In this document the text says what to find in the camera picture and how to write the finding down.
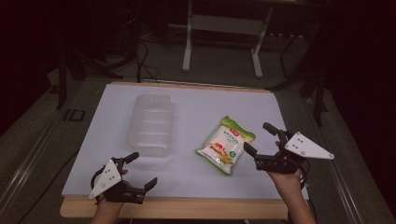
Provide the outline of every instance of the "plastic container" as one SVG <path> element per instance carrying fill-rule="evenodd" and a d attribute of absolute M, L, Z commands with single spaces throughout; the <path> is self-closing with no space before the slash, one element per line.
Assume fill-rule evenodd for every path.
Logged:
<path fill-rule="evenodd" d="M 174 107 L 169 95 L 139 95 L 134 103 L 127 143 L 141 157 L 170 153 Z"/>

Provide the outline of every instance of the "snack bag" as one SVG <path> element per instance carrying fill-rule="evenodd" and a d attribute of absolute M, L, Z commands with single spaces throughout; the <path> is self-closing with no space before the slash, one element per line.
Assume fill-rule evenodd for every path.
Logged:
<path fill-rule="evenodd" d="M 244 142 L 249 143 L 254 139 L 256 139 L 254 133 L 244 130 L 226 116 L 217 131 L 206 142 L 205 147 L 197 149 L 197 153 L 209 159 L 224 174 L 230 175 L 231 168 L 244 152 Z"/>

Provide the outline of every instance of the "red logo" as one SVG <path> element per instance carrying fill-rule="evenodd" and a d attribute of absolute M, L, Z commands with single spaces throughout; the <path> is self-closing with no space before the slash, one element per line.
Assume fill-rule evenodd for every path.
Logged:
<path fill-rule="evenodd" d="M 235 136 L 239 136 L 239 133 L 234 129 L 230 129 L 230 132 L 232 132 Z"/>

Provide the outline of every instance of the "white bracket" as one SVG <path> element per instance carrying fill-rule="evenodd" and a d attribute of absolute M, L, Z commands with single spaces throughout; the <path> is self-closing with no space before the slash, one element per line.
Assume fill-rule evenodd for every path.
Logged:
<path fill-rule="evenodd" d="M 296 133 L 285 145 L 285 149 L 302 157 L 332 160 L 334 154 L 320 147 L 301 133 Z"/>
<path fill-rule="evenodd" d="M 99 194 L 119 183 L 121 180 L 121 175 L 116 167 L 116 164 L 114 164 L 113 160 L 110 160 L 100 175 L 99 180 L 93 187 L 89 198 L 92 199 L 98 196 Z"/>

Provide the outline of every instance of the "translucent plastic box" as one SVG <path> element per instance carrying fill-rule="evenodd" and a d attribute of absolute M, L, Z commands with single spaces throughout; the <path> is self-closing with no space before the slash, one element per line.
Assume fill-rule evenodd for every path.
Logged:
<path fill-rule="evenodd" d="M 174 108 L 169 95 L 139 95 L 134 103 L 127 143 L 142 157 L 170 153 Z"/>

